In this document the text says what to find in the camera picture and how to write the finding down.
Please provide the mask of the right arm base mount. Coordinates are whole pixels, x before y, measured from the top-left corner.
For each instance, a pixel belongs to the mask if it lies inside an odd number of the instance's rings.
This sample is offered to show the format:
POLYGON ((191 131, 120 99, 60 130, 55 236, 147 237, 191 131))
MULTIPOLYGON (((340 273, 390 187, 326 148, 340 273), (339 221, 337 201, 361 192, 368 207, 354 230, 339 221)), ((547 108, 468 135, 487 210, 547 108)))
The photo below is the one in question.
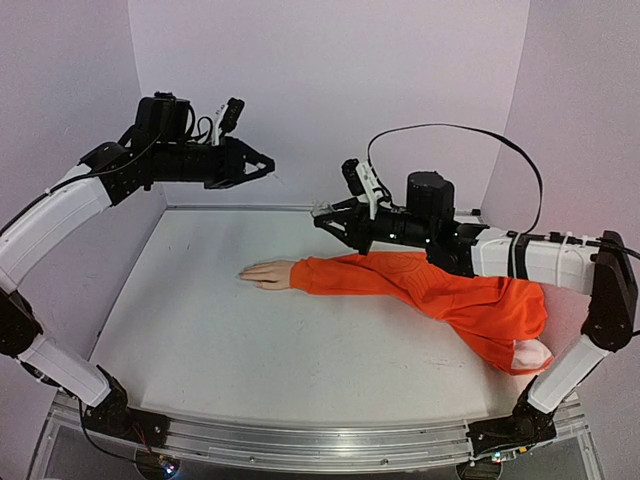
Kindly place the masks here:
POLYGON ((466 437, 473 459, 530 448, 556 437, 556 409, 543 412, 529 401, 528 394, 529 389, 520 394, 510 415, 474 421, 468 426, 466 437))

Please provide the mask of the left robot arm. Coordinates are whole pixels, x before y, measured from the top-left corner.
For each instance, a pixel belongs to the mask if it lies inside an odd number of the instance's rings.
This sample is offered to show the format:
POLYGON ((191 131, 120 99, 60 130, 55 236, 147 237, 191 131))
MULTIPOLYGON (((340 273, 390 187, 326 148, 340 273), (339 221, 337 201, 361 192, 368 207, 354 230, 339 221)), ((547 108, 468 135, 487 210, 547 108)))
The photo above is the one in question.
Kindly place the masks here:
POLYGON ((95 418, 113 436, 135 426, 133 411, 116 399, 126 397, 117 381, 47 334, 19 287, 79 227, 140 189, 161 182, 222 190, 274 172, 274 160, 231 135, 243 109, 242 100, 229 99, 200 133, 188 100, 163 92, 144 97, 118 141, 84 155, 1 229, 2 355, 96 407, 95 418))

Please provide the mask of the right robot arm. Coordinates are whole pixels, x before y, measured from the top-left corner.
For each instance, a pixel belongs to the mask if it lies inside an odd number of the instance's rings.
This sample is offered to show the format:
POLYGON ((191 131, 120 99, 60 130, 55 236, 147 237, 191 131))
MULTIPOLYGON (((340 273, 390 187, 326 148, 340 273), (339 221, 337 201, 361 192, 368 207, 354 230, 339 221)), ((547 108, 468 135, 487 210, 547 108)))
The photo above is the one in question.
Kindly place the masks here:
POLYGON ((552 413, 609 354, 637 336, 639 287, 632 252, 618 233, 576 237, 460 223, 454 186, 436 172, 410 174, 406 204, 398 208, 384 206, 382 188, 367 167, 359 165, 345 178, 351 198, 315 207, 312 217, 316 227, 360 254, 368 254, 373 242, 417 247, 449 274, 525 280, 589 296, 578 338, 529 388, 524 401, 530 408, 552 413))

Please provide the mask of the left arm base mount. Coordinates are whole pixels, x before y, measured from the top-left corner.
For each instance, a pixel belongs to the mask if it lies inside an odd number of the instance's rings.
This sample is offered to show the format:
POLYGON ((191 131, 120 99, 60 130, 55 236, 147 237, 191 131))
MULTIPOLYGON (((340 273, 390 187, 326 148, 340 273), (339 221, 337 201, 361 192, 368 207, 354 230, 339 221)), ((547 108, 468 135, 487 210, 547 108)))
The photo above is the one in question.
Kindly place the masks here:
POLYGON ((109 385, 106 398, 81 413, 82 426, 113 438, 140 443, 148 448, 165 446, 170 420, 166 415, 140 410, 129 405, 128 394, 120 382, 101 366, 98 370, 109 385))

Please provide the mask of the clear nail polish bottle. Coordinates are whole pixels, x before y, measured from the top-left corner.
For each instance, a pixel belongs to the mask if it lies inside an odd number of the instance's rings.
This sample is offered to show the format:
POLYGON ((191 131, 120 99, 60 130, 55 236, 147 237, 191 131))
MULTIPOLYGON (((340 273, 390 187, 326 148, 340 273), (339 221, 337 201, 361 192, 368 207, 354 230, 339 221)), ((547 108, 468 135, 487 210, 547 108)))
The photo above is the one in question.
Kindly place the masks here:
POLYGON ((323 202, 314 202, 312 209, 311 209, 311 215, 313 217, 318 217, 318 216, 322 216, 322 215, 326 215, 326 214, 330 214, 333 212, 333 207, 329 202, 323 201, 323 202))

